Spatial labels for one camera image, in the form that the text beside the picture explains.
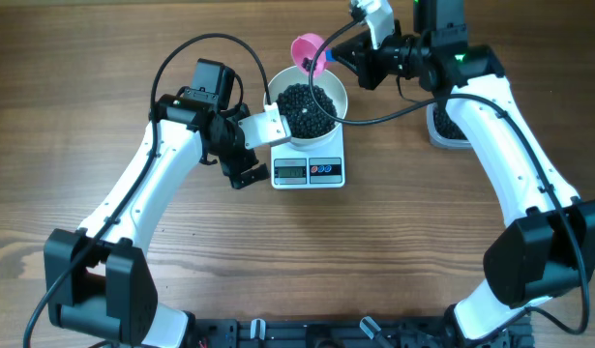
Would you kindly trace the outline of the pink scoop with blue handle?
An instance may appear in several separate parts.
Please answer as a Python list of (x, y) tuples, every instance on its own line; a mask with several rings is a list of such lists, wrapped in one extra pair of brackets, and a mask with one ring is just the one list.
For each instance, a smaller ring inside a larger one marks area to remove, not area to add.
[(294, 64), (305, 75), (308, 75), (310, 68), (314, 67), (313, 76), (318, 77), (335, 61), (331, 50), (325, 48), (316, 59), (315, 65), (313, 64), (314, 55), (324, 42), (325, 40), (322, 37), (314, 33), (303, 34), (292, 42), (291, 57)]

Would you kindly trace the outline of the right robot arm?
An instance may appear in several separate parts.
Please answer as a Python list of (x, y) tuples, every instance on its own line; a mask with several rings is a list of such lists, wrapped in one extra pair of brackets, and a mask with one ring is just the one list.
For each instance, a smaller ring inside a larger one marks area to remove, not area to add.
[(545, 302), (580, 291), (580, 323), (590, 314), (595, 269), (595, 200), (582, 200), (553, 167), (524, 122), (505, 70), (493, 50), (471, 45), (461, 1), (419, 0), (414, 29), (402, 33), (385, 1), (353, 1), (352, 25), (365, 31), (320, 50), (372, 90), (388, 75), (417, 78), (430, 93), (424, 107), (456, 124), (481, 162), (498, 198), (505, 229), (483, 258), (485, 278), (451, 305), (437, 331), (444, 347), (475, 347), (508, 337)]

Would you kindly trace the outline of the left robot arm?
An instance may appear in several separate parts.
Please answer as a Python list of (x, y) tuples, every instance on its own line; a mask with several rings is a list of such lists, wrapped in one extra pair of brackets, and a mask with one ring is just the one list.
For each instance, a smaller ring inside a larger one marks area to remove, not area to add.
[(74, 232), (54, 230), (44, 246), (42, 306), (61, 329), (127, 347), (189, 347), (193, 314), (160, 304), (147, 252), (176, 190), (214, 156), (234, 189), (269, 178), (255, 148), (291, 137), (279, 107), (251, 114), (230, 96), (235, 72), (199, 60), (193, 83), (152, 98), (143, 140), (111, 192)]

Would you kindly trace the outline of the white plastic bowl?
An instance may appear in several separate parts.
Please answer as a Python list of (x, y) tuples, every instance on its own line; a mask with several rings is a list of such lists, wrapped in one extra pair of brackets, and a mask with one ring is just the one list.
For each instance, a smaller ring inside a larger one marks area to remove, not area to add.
[[(279, 93), (289, 85), (295, 83), (308, 84), (308, 82), (308, 77), (302, 73), (298, 67), (293, 66), (284, 69), (270, 81), (269, 91), (271, 93), (271, 101), (276, 102)], [(337, 108), (339, 119), (343, 119), (347, 112), (348, 97), (340, 80), (331, 72), (324, 71), (322, 75), (313, 79), (313, 85), (317, 85), (324, 89)]]

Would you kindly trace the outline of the white digital kitchen scale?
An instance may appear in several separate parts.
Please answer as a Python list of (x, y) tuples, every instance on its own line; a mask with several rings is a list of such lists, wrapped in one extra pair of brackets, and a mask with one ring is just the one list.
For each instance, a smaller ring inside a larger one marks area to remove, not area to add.
[(274, 189), (336, 189), (345, 184), (342, 126), (312, 139), (292, 138), (271, 149)]

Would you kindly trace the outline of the black beans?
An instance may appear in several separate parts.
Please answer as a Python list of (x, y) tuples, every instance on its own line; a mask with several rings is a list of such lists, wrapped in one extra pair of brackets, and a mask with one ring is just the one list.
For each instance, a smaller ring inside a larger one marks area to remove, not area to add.
[(339, 118), (337, 108), (323, 88), (295, 83), (279, 93), (276, 104), (286, 117), (294, 138), (314, 139), (331, 132)]

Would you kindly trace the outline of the clear plastic container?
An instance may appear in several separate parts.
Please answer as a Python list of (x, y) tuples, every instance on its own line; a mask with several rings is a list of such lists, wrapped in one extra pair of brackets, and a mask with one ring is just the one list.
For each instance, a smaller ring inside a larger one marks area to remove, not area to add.
[(426, 109), (427, 128), (431, 145), (447, 150), (471, 150), (472, 147), (468, 140), (445, 138), (436, 130), (434, 109), (434, 103), (429, 104)]

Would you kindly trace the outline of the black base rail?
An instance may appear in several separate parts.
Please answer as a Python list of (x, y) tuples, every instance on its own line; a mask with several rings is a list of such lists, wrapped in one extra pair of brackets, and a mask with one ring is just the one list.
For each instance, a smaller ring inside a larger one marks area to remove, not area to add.
[(521, 318), (488, 340), (471, 342), (457, 335), (441, 317), (404, 317), (396, 321), (195, 321), (190, 347), (489, 347), (532, 348), (535, 346), (528, 318)]

